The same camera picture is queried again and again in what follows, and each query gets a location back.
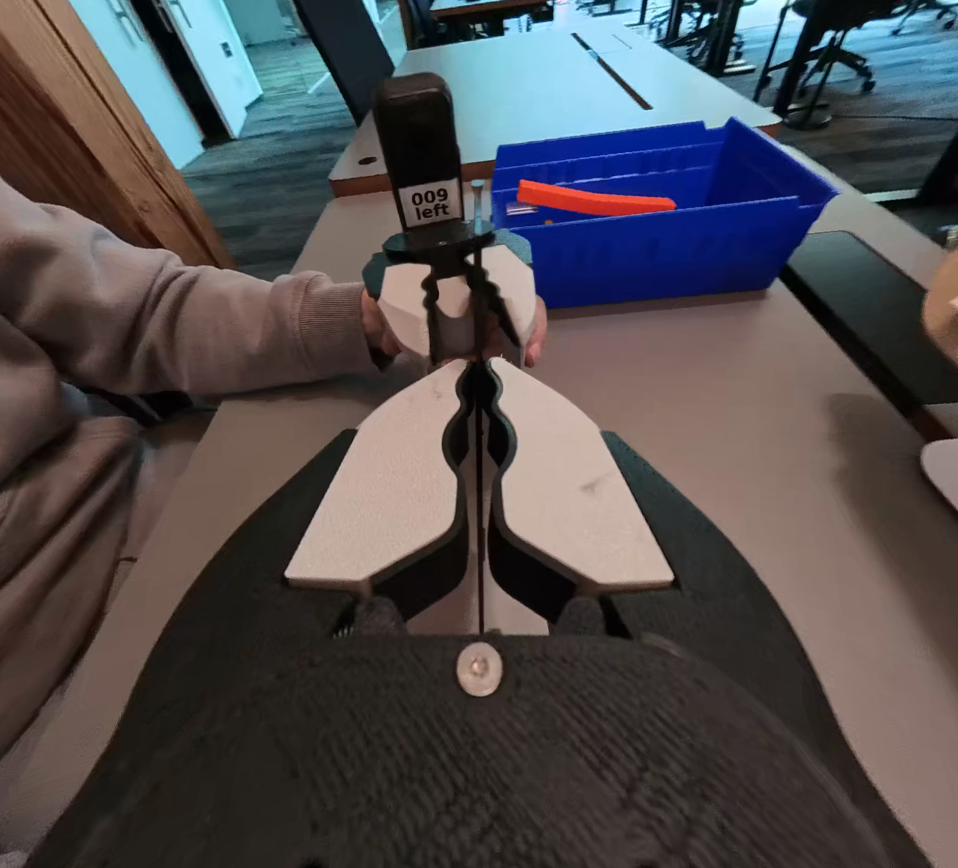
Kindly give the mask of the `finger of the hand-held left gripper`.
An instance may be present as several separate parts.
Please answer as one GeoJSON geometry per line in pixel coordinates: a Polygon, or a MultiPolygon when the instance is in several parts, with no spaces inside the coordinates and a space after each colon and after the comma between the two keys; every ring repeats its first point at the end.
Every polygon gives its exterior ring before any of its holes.
{"type": "Polygon", "coordinates": [[[382,278],[377,306],[399,347],[425,361],[433,360],[425,283],[431,277],[426,263],[388,266],[382,278]]]}
{"type": "Polygon", "coordinates": [[[479,289],[480,353],[509,352],[526,368],[536,364],[536,292],[533,269],[511,250],[482,250],[479,289]]]}

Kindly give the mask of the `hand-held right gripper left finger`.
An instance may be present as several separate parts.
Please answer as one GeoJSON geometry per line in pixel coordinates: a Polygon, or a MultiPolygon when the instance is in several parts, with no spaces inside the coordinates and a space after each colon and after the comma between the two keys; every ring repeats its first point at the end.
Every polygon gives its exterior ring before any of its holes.
{"type": "Polygon", "coordinates": [[[360,423],[286,567],[291,586],[385,597],[410,620],[461,584],[472,370],[441,366],[360,423]]]}

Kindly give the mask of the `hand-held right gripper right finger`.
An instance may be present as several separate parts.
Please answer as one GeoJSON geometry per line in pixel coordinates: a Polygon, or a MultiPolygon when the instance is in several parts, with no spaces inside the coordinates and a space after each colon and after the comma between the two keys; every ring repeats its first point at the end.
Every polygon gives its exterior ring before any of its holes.
{"type": "Polygon", "coordinates": [[[659,590],[675,574],[605,435],[506,359],[486,364],[487,564],[548,623],[576,596],[659,590]]]}

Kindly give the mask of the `thin black plate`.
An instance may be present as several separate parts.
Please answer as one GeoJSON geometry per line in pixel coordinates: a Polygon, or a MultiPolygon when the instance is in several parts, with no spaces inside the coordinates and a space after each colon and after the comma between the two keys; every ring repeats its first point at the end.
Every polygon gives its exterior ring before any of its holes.
{"type": "Polygon", "coordinates": [[[476,619],[477,634],[485,634],[485,527],[484,527],[484,412],[480,399],[481,360],[483,358],[484,323],[481,295],[474,296],[474,350],[473,362],[473,436],[476,524],[476,619]]]}

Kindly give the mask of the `blue plastic bin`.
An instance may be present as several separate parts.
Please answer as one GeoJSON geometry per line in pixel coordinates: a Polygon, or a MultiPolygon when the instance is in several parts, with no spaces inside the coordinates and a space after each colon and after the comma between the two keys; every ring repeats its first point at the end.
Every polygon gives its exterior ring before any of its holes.
{"type": "Polygon", "coordinates": [[[696,121],[503,144],[490,191],[494,225],[529,242],[535,288],[551,309],[764,290],[838,195],[734,117],[714,128],[696,121]],[[522,180],[675,208],[516,212],[522,180]]]}

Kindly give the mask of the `person's left forearm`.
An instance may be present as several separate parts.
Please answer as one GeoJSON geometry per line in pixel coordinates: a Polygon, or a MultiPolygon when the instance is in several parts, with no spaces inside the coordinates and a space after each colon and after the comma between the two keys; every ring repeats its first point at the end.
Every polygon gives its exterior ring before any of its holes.
{"type": "Polygon", "coordinates": [[[227,396],[370,375],[363,291],[319,272],[269,283],[186,265],[2,183],[2,424],[63,406],[62,378],[227,396]]]}

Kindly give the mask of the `grey desk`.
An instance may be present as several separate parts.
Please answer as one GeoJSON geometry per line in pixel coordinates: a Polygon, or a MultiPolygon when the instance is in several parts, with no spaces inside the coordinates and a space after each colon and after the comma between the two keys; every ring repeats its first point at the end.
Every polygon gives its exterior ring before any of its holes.
{"type": "MultiPolygon", "coordinates": [[[[248,515],[412,375],[224,402],[27,764],[2,848],[32,846],[90,771],[176,604],[248,515]]],[[[616,432],[747,558],[858,759],[956,866],[956,514],[917,430],[781,283],[764,294],[550,311],[533,375],[616,432]]]]}

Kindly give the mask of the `person's left hand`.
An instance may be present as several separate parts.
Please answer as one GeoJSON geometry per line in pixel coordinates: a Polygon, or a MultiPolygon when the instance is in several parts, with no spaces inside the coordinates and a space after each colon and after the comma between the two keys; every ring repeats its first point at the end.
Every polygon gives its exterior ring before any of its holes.
{"type": "MultiPolygon", "coordinates": [[[[459,340],[455,343],[458,347],[458,351],[453,353],[452,356],[447,356],[443,359],[441,364],[448,364],[454,359],[475,360],[476,356],[473,352],[467,353],[467,350],[474,346],[475,335],[471,330],[471,323],[473,322],[473,298],[466,284],[442,281],[439,283],[439,292],[438,309],[443,311],[456,311],[449,316],[449,335],[446,347],[451,349],[454,345],[453,339],[457,338],[459,340]]],[[[366,291],[363,291],[361,294],[360,308],[362,329],[370,353],[372,355],[379,353],[391,360],[403,352],[404,349],[401,343],[397,340],[387,319],[380,311],[377,301],[366,291]]],[[[484,317],[484,324],[485,343],[483,357],[485,359],[507,357],[510,360],[516,360],[517,349],[500,330],[498,316],[495,313],[489,313],[484,317]]],[[[541,357],[546,341],[546,333],[546,308],[543,300],[537,297],[535,299],[533,330],[525,343],[523,352],[522,361],[526,367],[533,367],[541,357]]]]}

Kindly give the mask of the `orange segmented bar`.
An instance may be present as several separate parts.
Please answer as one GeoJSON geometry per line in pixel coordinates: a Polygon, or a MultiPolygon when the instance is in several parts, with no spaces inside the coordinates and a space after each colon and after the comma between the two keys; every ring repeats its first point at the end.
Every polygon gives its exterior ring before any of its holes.
{"type": "Polygon", "coordinates": [[[664,197],[597,193],[531,180],[519,181],[516,204],[594,217],[632,217],[677,210],[675,201],[664,197]]]}

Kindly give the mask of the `person's grey hoodie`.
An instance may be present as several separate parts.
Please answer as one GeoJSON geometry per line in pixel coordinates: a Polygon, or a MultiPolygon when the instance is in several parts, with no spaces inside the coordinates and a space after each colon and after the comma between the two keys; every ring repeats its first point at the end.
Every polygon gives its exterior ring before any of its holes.
{"type": "Polygon", "coordinates": [[[1,748],[31,726],[101,617],[141,464],[137,422],[69,406],[2,424],[1,748]]]}

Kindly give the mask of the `wooden document stand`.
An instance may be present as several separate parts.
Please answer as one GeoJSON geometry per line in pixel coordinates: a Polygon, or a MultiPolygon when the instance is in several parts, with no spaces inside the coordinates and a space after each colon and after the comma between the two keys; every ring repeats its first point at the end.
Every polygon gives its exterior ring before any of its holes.
{"type": "MultiPolygon", "coordinates": [[[[922,324],[936,348],[952,368],[957,366],[957,251],[952,251],[939,267],[926,294],[922,324]]],[[[956,404],[936,405],[933,415],[945,420],[952,437],[929,443],[920,461],[929,482],[957,509],[957,437],[956,404]]]]}

